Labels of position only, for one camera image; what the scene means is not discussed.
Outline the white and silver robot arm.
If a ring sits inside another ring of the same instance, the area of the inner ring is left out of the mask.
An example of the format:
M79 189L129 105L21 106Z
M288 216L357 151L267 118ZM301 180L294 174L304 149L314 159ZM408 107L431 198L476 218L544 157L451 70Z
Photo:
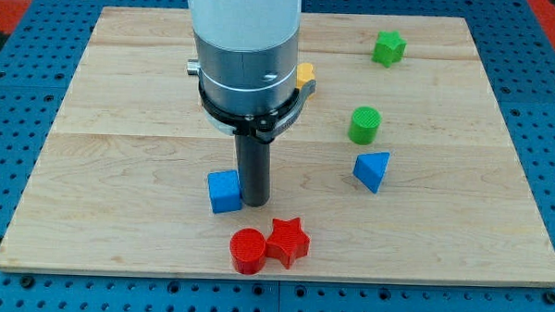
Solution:
M284 106L296 88L302 0L188 0L207 119L258 117Z

